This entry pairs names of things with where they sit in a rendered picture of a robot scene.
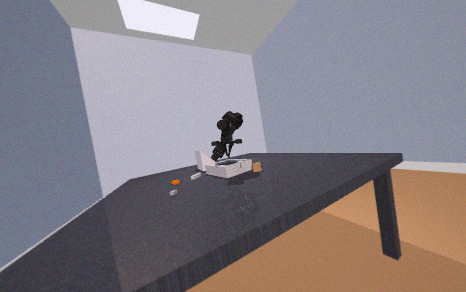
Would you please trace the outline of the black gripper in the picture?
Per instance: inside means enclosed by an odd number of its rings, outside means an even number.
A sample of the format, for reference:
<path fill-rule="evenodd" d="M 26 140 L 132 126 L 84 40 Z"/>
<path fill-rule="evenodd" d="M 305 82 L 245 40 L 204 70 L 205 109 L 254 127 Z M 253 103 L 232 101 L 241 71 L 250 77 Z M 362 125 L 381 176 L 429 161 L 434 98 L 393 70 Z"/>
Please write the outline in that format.
<path fill-rule="evenodd" d="M 231 131 L 222 131 L 221 132 L 222 135 L 226 136 L 228 134 L 231 134 Z M 222 147 L 225 151 L 225 153 L 227 154 L 227 146 L 226 144 L 229 144 L 228 145 L 228 154 L 230 156 L 230 152 L 231 152 L 231 149 L 232 149 L 232 146 L 234 146 L 234 143 L 236 144 L 241 144 L 242 143 L 242 139 L 235 139 L 235 141 L 230 141 L 229 143 L 221 143 L 219 141 L 212 141 L 211 142 L 211 146 L 217 146 L 217 145 L 220 145 L 220 147 Z"/>

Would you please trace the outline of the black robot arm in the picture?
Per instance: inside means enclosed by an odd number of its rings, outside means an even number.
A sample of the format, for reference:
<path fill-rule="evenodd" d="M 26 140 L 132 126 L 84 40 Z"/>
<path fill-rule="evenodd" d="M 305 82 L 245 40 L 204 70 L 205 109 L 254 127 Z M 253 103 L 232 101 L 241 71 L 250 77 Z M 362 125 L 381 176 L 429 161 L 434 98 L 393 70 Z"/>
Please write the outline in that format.
<path fill-rule="evenodd" d="M 235 130 L 237 130 L 239 127 L 241 127 L 243 123 L 242 115 L 240 113 L 233 113 L 231 111 L 228 111 L 223 117 L 223 120 L 219 120 L 217 122 L 217 128 L 222 131 L 231 131 L 231 134 L 228 134 L 226 136 L 221 134 L 221 143 L 229 143 L 232 138 L 232 134 L 234 133 Z M 231 127 L 230 127 L 231 124 Z M 214 150 L 212 151 L 213 155 L 210 157 L 213 159 L 215 162 L 218 160 L 218 158 L 222 158 L 225 151 L 220 145 L 217 145 Z M 222 154 L 222 155 L 221 155 Z"/>

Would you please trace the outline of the small tan block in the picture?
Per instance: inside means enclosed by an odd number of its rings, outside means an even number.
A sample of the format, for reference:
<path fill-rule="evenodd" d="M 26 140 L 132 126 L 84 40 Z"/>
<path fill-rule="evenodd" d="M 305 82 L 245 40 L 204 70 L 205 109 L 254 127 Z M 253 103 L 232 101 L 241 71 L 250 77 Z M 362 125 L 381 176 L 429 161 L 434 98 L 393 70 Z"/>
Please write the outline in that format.
<path fill-rule="evenodd" d="M 260 162 L 252 163 L 252 169 L 253 169 L 253 172 L 262 171 L 261 163 Z"/>

